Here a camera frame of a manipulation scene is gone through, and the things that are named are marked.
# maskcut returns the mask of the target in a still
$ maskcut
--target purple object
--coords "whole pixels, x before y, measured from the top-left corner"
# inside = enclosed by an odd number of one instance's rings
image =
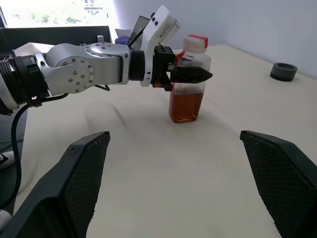
[[[116,44],[121,44],[121,45],[127,45],[129,42],[130,37],[127,36],[123,36],[123,37],[119,37],[117,39],[115,39],[115,43]]]

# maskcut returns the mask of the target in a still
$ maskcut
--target black cable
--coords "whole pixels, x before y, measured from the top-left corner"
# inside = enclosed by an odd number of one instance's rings
[[[104,87],[103,87],[103,86],[100,86],[100,85],[95,85],[95,87],[104,89],[104,90],[106,90],[106,91],[108,91],[108,92],[110,91],[110,88],[108,87],[108,85],[105,85]]]
[[[130,48],[133,43],[142,35],[144,29],[146,28],[147,26],[143,27],[143,29],[132,39],[132,41],[130,41],[130,43],[128,44],[128,47]]]
[[[59,99],[63,99],[66,96],[68,96],[68,93],[62,94],[60,96],[56,96],[56,97],[50,97],[50,98],[45,98],[42,100],[42,103],[44,102],[51,102],[51,101],[55,101],[55,100],[59,100]],[[21,179],[22,179],[22,168],[21,168],[21,160],[20,160],[20,155],[19,155],[19,150],[18,150],[18,144],[17,144],[17,140],[16,140],[16,128],[18,126],[18,122],[20,117],[22,116],[22,114],[29,108],[29,105],[24,105],[15,115],[13,122],[12,122],[12,126],[11,126],[11,143],[12,143],[12,150],[13,150],[13,154],[14,154],[14,160],[15,160],[15,167],[16,167],[16,180],[15,180],[15,186],[13,189],[13,193],[10,196],[10,198],[0,206],[0,209],[5,208],[7,205],[10,204],[10,202],[12,202],[15,197],[18,194],[18,191],[20,189],[20,185],[21,185]]]

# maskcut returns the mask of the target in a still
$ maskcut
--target plastic bottle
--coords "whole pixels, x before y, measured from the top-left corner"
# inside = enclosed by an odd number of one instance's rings
[[[208,37],[188,35],[183,52],[176,57],[177,66],[199,66],[210,71],[211,58],[205,54]],[[203,99],[206,81],[198,84],[174,83],[169,99],[169,115],[175,123],[195,121]]]

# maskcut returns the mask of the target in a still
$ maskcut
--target black textured panel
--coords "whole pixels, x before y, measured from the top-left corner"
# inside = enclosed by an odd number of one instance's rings
[[[299,163],[304,163],[306,157],[290,159],[276,144],[275,139],[273,143],[258,135],[242,132],[241,139],[259,194],[278,231],[283,238],[312,237],[312,224],[317,226],[316,188],[293,163],[293,160],[297,159],[300,160]],[[287,143],[291,146],[290,151],[294,149],[292,146],[299,150],[292,143]]]
[[[77,165],[63,199],[79,238],[85,238],[93,217],[103,175],[107,143],[103,137],[88,146]]]

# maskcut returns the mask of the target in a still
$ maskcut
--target table surface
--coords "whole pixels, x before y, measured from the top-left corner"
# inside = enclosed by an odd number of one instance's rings
[[[31,108],[16,209],[69,144],[109,130],[87,237],[279,238],[239,134],[249,129],[290,140],[316,163],[317,81],[276,81],[271,63],[225,45],[208,54],[214,77],[196,122],[173,123],[169,93],[137,82]]]

